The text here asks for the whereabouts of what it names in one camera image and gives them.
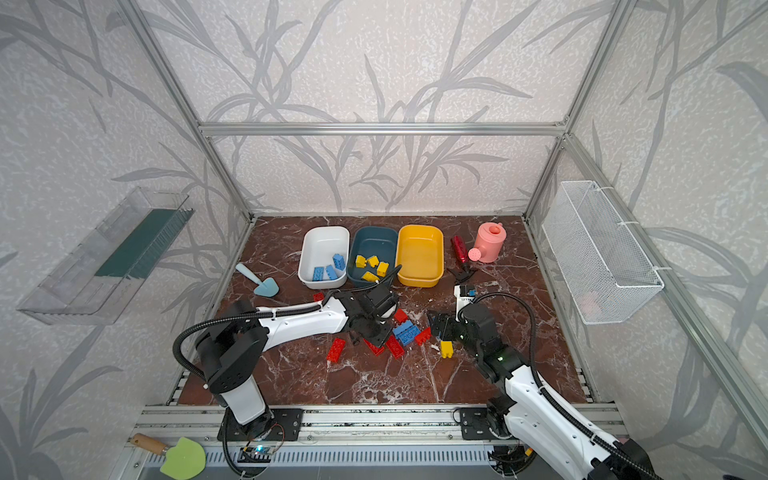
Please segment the yellow long lego brick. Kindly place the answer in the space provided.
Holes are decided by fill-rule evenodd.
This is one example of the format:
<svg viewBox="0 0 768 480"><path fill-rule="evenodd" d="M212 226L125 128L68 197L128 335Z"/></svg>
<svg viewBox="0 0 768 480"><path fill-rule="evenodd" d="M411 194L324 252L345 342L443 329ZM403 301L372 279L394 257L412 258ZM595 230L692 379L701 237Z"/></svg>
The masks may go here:
<svg viewBox="0 0 768 480"><path fill-rule="evenodd" d="M368 281L368 282L378 282L379 281L379 277L377 275L375 275L375 274L373 274L371 272L368 272L368 271L366 271L363 274L362 279L365 280L365 281Z"/></svg>

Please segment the small yellow lego brick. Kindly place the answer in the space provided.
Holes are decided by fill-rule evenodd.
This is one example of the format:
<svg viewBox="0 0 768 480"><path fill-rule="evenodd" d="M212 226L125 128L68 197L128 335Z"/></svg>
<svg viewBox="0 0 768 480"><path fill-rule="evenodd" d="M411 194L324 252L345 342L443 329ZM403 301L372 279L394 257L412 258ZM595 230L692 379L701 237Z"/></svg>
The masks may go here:
<svg viewBox="0 0 768 480"><path fill-rule="evenodd" d="M376 269L376 274L378 277L386 277L389 271L390 264L387 262L380 262Z"/></svg>

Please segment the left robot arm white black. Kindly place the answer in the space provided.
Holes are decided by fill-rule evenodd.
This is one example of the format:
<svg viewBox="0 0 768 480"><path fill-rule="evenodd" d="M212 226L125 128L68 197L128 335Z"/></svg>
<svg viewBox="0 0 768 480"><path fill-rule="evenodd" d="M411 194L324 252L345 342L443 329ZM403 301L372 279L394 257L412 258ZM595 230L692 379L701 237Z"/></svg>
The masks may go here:
<svg viewBox="0 0 768 480"><path fill-rule="evenodd" d="M256 380L261 355L279 345L320 334L348 332L380 348L393 330L399 297L392 283L401 267L367 287L333 290L321 301L281 308L253 308L186 328L172 353L179 365L204 381L225 408L222 439L231 422L242 440L268 434L275 424Z"/></svg>

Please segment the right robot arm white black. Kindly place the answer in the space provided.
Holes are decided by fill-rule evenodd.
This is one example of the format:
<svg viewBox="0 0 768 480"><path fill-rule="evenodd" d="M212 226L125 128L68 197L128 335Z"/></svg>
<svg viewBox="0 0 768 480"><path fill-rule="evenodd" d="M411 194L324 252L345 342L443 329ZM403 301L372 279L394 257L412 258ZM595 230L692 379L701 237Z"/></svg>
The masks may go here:
<svg viewBox="0 0 768 480"><path fill-rule="evenodd" d="M527 313L527 357L498 333L496 319L484 304L497 297L516 302ZM506 292L459 297L455 313L429 310L427 318L439 339L461 343L481 374L502 391L488 402L495 435L532 448L564 479L659 477L637 442L622 442L595 426L541 377L535 362L536 315L523 299Z"/></svg>

